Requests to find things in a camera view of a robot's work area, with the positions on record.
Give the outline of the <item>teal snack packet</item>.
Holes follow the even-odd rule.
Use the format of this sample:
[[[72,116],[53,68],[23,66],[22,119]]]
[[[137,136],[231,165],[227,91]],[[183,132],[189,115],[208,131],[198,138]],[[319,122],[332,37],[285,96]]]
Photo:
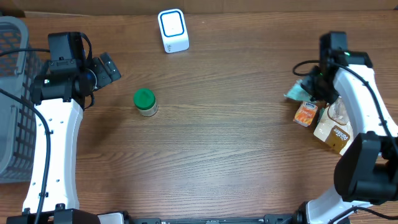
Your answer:
[[[303,80],[297,80],[296,83],[292,86],[292,88],[284,94],[285,98],[294,100],[294,101],[307,101],[312,102],[312,95],[307,93],[301,86]]]

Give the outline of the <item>orange snack packet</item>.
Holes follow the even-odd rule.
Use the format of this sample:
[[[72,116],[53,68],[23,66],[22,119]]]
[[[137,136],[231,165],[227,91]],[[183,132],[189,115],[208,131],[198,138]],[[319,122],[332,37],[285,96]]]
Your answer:
[[[304,127],[308,127],[311,125],[317,111],[318,106],[316,104],[303,101],[295,113],[293,121]]]

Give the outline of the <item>beige paper pouch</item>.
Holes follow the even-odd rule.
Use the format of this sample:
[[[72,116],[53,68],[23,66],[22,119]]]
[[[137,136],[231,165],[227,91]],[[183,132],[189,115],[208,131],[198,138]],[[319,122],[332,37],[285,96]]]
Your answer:
[[[343,155],[353,142],[353,129],[341,97],[333,104],[327,104],[317,124],[314,136],[327,144],[333,151]]]

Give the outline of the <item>green capped bottle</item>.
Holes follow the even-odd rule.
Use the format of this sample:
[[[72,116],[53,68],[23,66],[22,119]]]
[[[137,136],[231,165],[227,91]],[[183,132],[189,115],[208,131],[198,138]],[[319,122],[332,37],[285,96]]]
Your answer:
[[[139,113],[146,117],[155,115],[159,109],[154,92],[147,88],[137,90],[133,101]]]

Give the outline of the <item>teal Kleenex tissue pack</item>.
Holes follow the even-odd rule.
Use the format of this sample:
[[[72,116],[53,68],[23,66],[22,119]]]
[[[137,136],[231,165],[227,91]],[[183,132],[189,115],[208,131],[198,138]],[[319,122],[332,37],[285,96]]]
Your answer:
[[[325,108],[321,108],[321,109],[319,110],[318,119],[317,119],[317,124],[320,122],[320,120],[321,120],[321,118],[322,118],[324,112],[325,112]]]

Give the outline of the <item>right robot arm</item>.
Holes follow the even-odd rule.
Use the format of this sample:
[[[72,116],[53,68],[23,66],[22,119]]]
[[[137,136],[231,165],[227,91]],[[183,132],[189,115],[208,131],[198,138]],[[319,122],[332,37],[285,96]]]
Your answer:
[[[396,220],[372,210],[397,200],[397,125],[377,89],[373,63],[366,52],[348,49],[345,32],[326,33],[319,44],[320,56],[302,74],[302,88],[314,100],[341,98],[354,139],[335,166],[334,184],[285,215],[284,223],[349,223],[358,211]]]

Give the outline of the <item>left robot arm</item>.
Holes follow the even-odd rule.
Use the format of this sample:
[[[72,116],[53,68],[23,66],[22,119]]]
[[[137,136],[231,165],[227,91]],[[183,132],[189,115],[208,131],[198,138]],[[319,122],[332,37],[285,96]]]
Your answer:
[[[111,57],[84,50],[82,32],[48,36],[50,60],[30,85],[36,118],[35,152],[27,196],[19,216],[7,223],[130,223],[126,212],[94,214],[80,210],[76,191],[77,138],[86,97],[119,80]]]

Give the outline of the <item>white barcode scanner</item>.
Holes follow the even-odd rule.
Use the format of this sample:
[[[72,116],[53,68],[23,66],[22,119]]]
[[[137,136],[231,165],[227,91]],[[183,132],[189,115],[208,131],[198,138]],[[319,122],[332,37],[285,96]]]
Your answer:
[[[157,19],[166,53],[171,54],[189,49],[185,17],[180,9],[161,11]]]

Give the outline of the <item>grey plastic mesh basket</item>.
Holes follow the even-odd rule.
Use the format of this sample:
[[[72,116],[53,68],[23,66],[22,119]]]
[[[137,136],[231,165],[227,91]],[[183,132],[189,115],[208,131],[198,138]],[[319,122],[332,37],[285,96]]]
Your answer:
[[[18,18],[1,17],[1,52],[30,47],[27,26]],[[29,87],[43,63],[36,52],[1,57],[1,89],[31,104]],[[35,151],[35,114],[1,95],[1,183],[28,182]]]

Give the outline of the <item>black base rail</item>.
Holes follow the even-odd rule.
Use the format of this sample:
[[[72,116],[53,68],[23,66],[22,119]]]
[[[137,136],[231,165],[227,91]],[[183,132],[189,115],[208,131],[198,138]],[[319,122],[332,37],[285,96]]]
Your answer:
[[[263,217],[161,219],[133,218],[128,212],[98,215],[101,224],[298,224],[306,223],[301,212],[295,214],[265,214]]]

